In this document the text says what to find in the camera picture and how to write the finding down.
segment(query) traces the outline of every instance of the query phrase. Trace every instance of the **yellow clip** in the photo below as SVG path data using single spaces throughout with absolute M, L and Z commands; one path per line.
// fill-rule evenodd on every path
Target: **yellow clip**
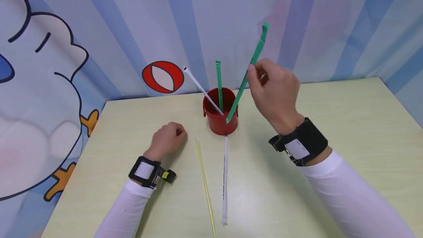
M 163 172 L 162 174 L 162 179 L 167 179 L 167 175 L 169 174 L 169 172 Z

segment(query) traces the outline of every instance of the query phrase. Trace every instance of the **black wrist strap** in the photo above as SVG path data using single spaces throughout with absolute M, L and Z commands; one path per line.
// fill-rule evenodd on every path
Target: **black wrist strap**
M 149 178 L 142 178 L 137 176 L 135 173 L 141 163 L 148 163 L 149 165 L 154 166 L 153 172 L 151 172 Z M 135 180 L 136 182 L 141 183 L 143 187 L 155 188 L 159 179 L 164 179 L 168 183 L 172 183 L 176 178 L 175 172 L 172 170 L 165 170 L 160 165 L 161 162 L 151 161 L 144 156 L 138 157 L 135 165 L 132 167 L 130 174 L 128 175 L 130 179 Z
M 295 159 L 294 152 L 289 152 L 289 149 L 286 149 L 286 145 L 294 140 L 297 140 L 295 143 L 300 144 L 309 154 L 305 157 Z M 328 146 L 328 140 L 309 118 L 305 118 L 305 121 L 289 135 L 276 135 L 269 140 L 269 143 L 278 152 L 286 151 L 289 158 L 297 166 L 304 166 L 308 161 L 313 160 L 321 154 Z

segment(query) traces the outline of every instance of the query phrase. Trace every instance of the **table top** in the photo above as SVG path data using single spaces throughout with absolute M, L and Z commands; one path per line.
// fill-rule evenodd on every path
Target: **table top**
M 224 138 L 208 127 L 203 94 L 107 102 L 44 231 L 43 238 L 92 237 L 153 133 L 182 123 L 189 140 L 164 160 L 178 174 L 145 208 L 137 237 L 213 237 L 195 138 L 200 138 L 218 237 L 340 237 L 306 179 L 267 141 L 274 130 L 250 90 L 229 136 L 228 225 L 220 224 Z M 302 84 L 308 116 L 367 182 L 423 236 L 423 130 L 379 78 Z

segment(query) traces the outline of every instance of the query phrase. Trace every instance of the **red bucket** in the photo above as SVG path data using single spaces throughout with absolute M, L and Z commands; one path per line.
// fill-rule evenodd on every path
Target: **red bucket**
M 207 94 L 211 97 L 212 101 L 219 106 L 219 91 L 217 88 L 210 90 Z M 229 135 L 233 133 L 238 126 L 238 105 L 236 106 L 236 110 L 231 121 L 226 124 L 226 117 L 229 115 L 232 104 L 234 104 L 235 94 L 232 90 L 225 87 L 222 88 L 222 94 L 224 115 L 220 115 L 206 97 L 203 98 L 203 113 L 204 116 L 207 115 L 212 132 L 217 135 Z

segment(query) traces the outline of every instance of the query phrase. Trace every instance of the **forearm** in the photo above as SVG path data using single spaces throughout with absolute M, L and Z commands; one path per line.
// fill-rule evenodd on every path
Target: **forearm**
M 331 149 L 325 154 L 299 169 L 345 236 L 415 237 L 400 214 L 339 154 Z
M 95 233 L 95 238 L 132 238 L 153 189 L 128 180 Z

